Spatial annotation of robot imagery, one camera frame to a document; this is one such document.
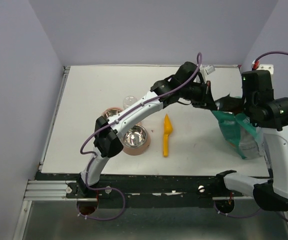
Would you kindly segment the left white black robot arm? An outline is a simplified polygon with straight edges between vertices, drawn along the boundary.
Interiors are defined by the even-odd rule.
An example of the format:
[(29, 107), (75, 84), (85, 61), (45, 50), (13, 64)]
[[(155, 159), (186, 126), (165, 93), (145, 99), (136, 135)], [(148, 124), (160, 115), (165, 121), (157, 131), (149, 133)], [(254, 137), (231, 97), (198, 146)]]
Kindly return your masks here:
[(156, 81), (144, 97), (130, 107), (108, 119), (97, 118), (94, 133), (89, 137), (94, 140), (93, 150), (89, 152), (91, 159), (80, 173), (82, 181), (77, 191), (85, 198), (91, 197), (109, 159), (123, 150), (122, 137), (133, 126), (179, 99), (189, 101), (194, 108), (217, 109), (211, 82), (204, 79), (199, 65), (185, 62), (175, 74)]

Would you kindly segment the green pet food bag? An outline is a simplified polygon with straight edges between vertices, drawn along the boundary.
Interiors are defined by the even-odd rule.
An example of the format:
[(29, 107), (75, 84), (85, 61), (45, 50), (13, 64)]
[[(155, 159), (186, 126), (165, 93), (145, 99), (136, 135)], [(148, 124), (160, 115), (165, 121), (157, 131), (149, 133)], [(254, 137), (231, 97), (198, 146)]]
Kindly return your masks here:
[(242, 97), (229, 94), (215, 101), (217, 110), (212, 114), (217, 119), (219, 129), (235, 152), (246, 160), (265, 155), (264, 135), (259, 127), (250, 123), (250, 118), (243, 112)]

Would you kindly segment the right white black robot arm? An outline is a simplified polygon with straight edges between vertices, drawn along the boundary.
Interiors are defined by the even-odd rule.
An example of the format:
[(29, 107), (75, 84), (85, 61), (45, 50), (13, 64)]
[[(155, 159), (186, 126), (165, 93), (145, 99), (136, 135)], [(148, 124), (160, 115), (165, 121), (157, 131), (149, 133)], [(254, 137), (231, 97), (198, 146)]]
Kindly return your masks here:
[(214, 191), (225, 196), (237, 191), (253, 197), (265, 211), (288, 211), (288, 97), (274, 98), (271, 73), (252, 70), (241, 74), (244, 113), (262, 129), (273, 178), (264, 180), (228, 170), (217, 174)]

